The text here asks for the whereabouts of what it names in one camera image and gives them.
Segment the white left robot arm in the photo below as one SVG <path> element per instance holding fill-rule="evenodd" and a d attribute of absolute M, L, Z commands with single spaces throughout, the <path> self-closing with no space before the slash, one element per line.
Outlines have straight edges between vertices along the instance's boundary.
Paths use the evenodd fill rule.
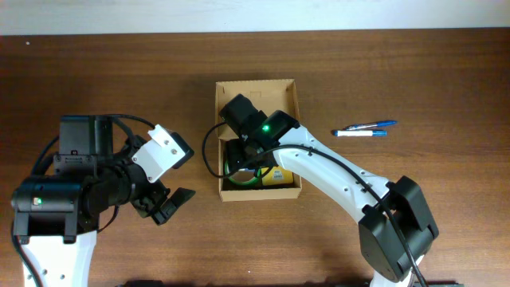
<path fill-rule="evenodd" d="M 86 286 L 100 215 L 130 203 L 141 218 L 165 224 L 194 191 L 171 191 L 161 176 L 193 149 L 177 133 L 149 123 L 149 140 L 124 114 L 62 116 L 60 132 L 14 191 L 11 241 L 26 286 Z"/>

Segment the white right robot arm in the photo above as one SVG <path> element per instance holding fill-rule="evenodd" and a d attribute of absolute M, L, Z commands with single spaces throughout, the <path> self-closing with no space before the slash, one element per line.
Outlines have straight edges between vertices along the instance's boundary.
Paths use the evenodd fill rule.
<path fill-rule="evenodd" d="M 278 166 L 338 203 L 357 223 L 361 254 L 375 271 L 372 286 L 428 283 L 420 262 L 439 230 L 420 186 L 403 176 L 393 183 L 338 155 L 298 119 L 271 115 L 238 94 L 219 112 L 241 144 L 240 167 Z"/>

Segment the yellow spiral notepad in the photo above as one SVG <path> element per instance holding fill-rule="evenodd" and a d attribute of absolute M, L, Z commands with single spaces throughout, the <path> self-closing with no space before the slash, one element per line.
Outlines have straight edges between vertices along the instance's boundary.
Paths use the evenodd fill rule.
<path fill-rule="evenodd" d="M 266 173 L 267 170 L 267 167 L 261 170 L 262 173 L 265 174 L 265 176 L 261 178 L 262 185 L 265 187 L 292 184 L 294 182 L 293 173 L 291 171 L 287 171 L 282 167 L 273 167 L 269 173 Z"/>

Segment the brown cardboard box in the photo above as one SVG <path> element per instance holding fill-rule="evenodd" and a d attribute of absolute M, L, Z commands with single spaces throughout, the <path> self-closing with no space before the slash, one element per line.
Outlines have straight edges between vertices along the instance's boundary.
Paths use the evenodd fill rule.
<path fill-rule="evenodd" d="M 266 115 L 277 110 L 286 112 L 295 119 L 300 118 L 296 84 L 293 79 L 260 81 L 222 81 L 216 84 L 215 116 L 220 123 L 219 112 L 235 96 L 247 97 L 255 108 Z M 239 202 L 268 199 L 296 199 L 302 190 L 302 179 L 293 174 L 292 184 L 268 186 L 262 180 L 252 186 L 238 186 L 228 179 L 219 181 L 219 194 L 223 202 Z"/>

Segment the blue white whiteboard marker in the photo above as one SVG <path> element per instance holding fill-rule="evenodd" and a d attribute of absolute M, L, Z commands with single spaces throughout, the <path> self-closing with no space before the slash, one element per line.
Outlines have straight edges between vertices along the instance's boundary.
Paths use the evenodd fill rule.
<path fill-rule="evenodd" d="M 384 130 L 354 130 L 344 131 L 336 130 L 332 133 L 336 137 L 385 137 L 387 131 Z"/>

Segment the blue ballpoint pen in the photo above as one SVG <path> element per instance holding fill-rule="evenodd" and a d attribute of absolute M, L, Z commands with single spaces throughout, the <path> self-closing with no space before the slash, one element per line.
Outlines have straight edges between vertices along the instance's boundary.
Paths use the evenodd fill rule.
<path fill-rule="evenodd" d="M 377 121 L 377 122 L 366 123 L 366 124 L 353 124 L 353 125 L 347 126 L 344 129 L 344 131 L 357 131 L 357 130 L 370 129 L 370 128 L 382 128 L 382 127 L 396 125 L 397 123 L 398 122 L 396 120 L 383 120 L 383 121 Z"/>

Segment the green tape roll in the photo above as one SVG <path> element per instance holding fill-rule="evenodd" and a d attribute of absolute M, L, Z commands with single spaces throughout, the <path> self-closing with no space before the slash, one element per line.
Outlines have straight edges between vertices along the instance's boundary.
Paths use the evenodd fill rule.
<path fill-rule="evenodd" d="M 229 174 L 235 171 L 228 180 L 238 186 L 252 186 L 259 182 L 259 176 L 261 175 L 260 169 L 251 167 L 243 167 L 240 161 L 229 161 L 224 162 L 224 173 Z"/>

